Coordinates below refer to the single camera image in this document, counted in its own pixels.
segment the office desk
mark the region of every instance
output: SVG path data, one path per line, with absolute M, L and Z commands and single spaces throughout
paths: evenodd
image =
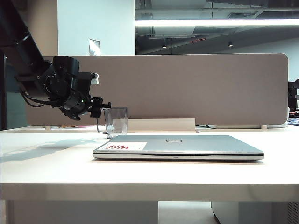
M 142 202 L 153 208 L 149 216 L 157 212 L 157 201 L 299 201 L 299 127 L 200 129 L 192 134 L 231 135 L 263 150 L 265 159 L 101 161 L 92 151 L 107 141 L 105 135 L 14 129 L 0 132 L 1 199 L 136 202 L 137 208 Z

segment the sticker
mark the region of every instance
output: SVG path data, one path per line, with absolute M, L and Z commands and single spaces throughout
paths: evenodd
M 107 150 L 107 151 L 142 151 L 146 145 L 146 141 L 123 141 L 123 142 L 109 142 L 98 150 Z

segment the robotic arm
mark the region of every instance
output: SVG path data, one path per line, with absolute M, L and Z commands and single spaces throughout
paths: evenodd
M 102 108 L 111 107 L 101 97 L 89 95 L 98 74 L 79 72 L 79 61 L 72 57 L 56 56 L 53 62 L 43 59 L 10 0 L 0 1 L 0 50 L 15 67 L 20 93 L 31 106 L 51 105 L 73 120 L 80 120 L 79 115 L 86 112 L 98 118 Z

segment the fluorescent light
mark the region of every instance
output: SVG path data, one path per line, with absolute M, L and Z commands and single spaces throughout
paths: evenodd
M 135 20 L 136 27 L 298 26 L 299 19 L 247 20 Z

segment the laptop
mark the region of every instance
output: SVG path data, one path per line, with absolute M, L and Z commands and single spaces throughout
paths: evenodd
M 228 135 L 119 135 L 93 151 L 100 159 L 228 160 L 264 158 L 261 150 Z

